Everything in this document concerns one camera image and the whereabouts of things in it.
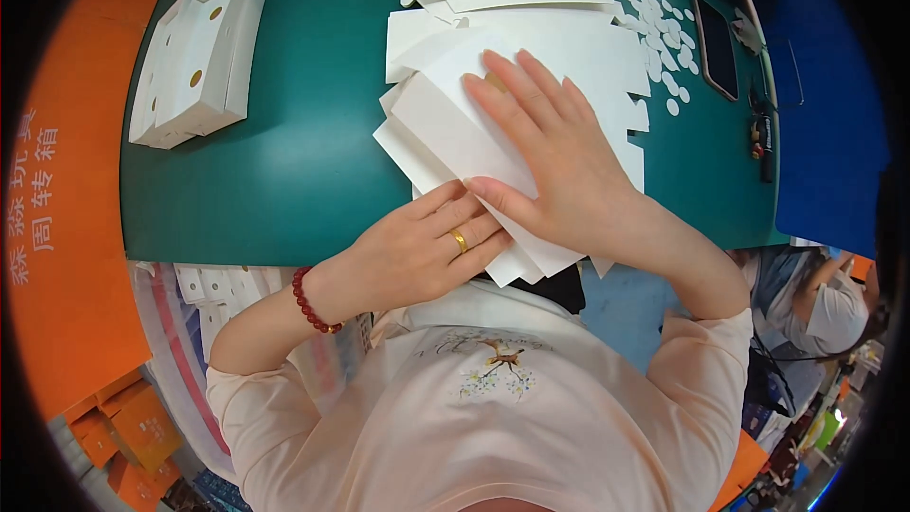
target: smartphone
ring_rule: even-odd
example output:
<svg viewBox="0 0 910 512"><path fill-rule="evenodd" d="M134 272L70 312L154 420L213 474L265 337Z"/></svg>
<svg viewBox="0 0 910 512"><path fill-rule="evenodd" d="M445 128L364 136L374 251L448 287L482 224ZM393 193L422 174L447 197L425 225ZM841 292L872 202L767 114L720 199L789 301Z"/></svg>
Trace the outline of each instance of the smartphone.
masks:
<svg viewBox="0 0 910 512"><path fill-rule="evenodd" d="M711 87L730 101L739 99L734 41L727 19L705 0L692 0L701 46L701 73Z"/></svg>

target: person in background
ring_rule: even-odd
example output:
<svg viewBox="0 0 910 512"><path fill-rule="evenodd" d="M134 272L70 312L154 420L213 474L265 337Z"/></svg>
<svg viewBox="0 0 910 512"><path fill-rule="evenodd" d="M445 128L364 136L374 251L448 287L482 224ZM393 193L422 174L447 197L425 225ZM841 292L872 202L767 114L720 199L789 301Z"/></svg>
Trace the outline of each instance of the person in background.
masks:
<svg viewBox="0 0 910 512"><path fill-rule="evenodd" d="M445 183L218 334L207 398L254 510L706 510L717 495L739 441L745 279L632 187L568 78L516 58L483 54L509 94L463 81L536 199L492 178ZM666 277L692 318L665 318L642 375L562 304L472 280L510 245L481 199L547 241ZM320 415L286 358L364 312L383 339Z"/></svg>
<svg viewBox="0 0 910 512"><path fill-rule="evenodd" d="M775 245L731 253L752 285L755 328L770 325L813 356L849 350L878 304L875 263L865 287L848 270L853 254L825 256L817 247Z"/></svg>

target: red beaded bracelet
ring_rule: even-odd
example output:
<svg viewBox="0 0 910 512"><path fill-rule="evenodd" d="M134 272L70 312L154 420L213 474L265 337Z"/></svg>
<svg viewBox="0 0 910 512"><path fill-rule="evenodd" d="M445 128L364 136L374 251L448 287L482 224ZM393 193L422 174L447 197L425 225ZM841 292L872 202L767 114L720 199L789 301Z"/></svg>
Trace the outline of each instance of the red beaded bracelet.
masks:
<svg viewBox="0 0 910 512"><path fill-rule="evenodd" d="M341 330L344 323L332 324L331 326L324 323L322 319L313 312L313 307L309 306L307 298L303 295L301 282L303 281L303 275L309 273L310 269L312 269L312 267L301 267L294 272L294 282L291 283L291 286L294 287L294 296L297 297L297 304L300 307L300 311L302 311L307 317L307 320L316 327L316 330L321 333L330 332L334 335L337 331Z"/></svg>

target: orange wall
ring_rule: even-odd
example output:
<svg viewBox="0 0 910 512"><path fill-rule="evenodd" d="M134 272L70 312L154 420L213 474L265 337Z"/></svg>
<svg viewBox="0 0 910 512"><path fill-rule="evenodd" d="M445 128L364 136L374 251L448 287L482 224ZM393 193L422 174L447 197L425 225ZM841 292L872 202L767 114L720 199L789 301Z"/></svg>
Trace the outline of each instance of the orange wall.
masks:
<svg viewBox="0 0 910 512"><path fill-rule="evenodd" d="M10 167L4 263L45 419L150 358L127 276L119 161L157 0L73 0L39 64Z"/></svg>

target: finger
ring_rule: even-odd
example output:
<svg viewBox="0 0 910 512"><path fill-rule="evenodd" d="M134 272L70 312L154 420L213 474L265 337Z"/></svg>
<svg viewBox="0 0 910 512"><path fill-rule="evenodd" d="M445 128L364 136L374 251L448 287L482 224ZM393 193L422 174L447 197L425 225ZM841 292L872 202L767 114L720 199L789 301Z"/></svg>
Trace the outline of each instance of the finger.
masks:
<svg viewBox="0 0 910 512"><path fill-rule="evenodd" d="M458 230L458 233L461 233L461 237L464 238L464 243L468 245L468 249L473 249L501 230L502 226L496 221L493 214L487 212L462 223L455 229ZM443 254L449 260L461 255L461 245L451 233L443 233L438 238L438 241L439 248L443 250Z"/></svg>
<svg viewBox="0 0 910 512"><path fill-rule="evenodd" d="M506 251L511 243L509 232L499 230L467 254L456 257L449 264L448 274L451 277L451 284L462 284L486 269L487 265Z"/></svg>
<svg viewBox="0 0 910 512"><path fill-rule="evenodd" d="M475 176L465 181L468 190L484 199L486 203L501 211L511 220L531 233L537 231L540 211L534 200L495 178Z"/></svg>
<svg viewBox="0 0 910 512"><path fill-rule="evenodd" d="M550 100L553 109L555 109L563 119L572 121L581 119L581 115L575 107L575 103L569 99L569 96L563 91L563 86L561 86L556 78L553 77L550 70L540 63L540 60L532 56L527 50L520 50L515 56L515 60L518 61L518 64L525 73L528 74L528 77L537 84L537 87L543 91L543 94Z"/></svg>
<svg viewBox="0 0 910 512"><path fill-rule="evenodd" d="M529 160L533 154L540 151L540 143L544 140L543 133L528 113L518 105L515 97L499 91L473 73L465 73L462 81L464 89L509 136L525 160Z"/></svg>
<svg viewBox="0 0 910 512"><path fill-rule="evenodd" d="M478 210L482 209L483 204L480 200L473 194L465 194L458 200L442 206L423 221L426 222L429 233L433 237L439 237L444 233L449 233L449 230L457 228L462 223L468 222Z"/></svg>
<svg viewBox="0 0 910 512"><path fill-rule="evenodd" d="M563 122L563 118L553 109L547 96L520 66L492 50L484 51L483 63L500 78L509 92L515 96L518 105L534 119L540 131L558 127Z"/></svg>
<svg viewBox="0 0 910 512"><path fill-rule="evenodd" d="M445 202L461 198L464 192L464 184L461 181L448 181L430 190L420 198L404 204L401 210L414 220L422 220L441 208Z"/></svg>
<svg viewBox="0 0 910 512"><path fill-rule="evenodd" d="M588 98L584 96L582 90L578 89L578 86L575 85L575 82L570 80L568 77L563 78L563 91L566 93L566 96L572 101L573 105L575 105L575 108L578 110L578 113L584 122L600 126L600 124L597 122L597 114L594 112L594 108L591 107L591 104L588 102Z"/></svg>

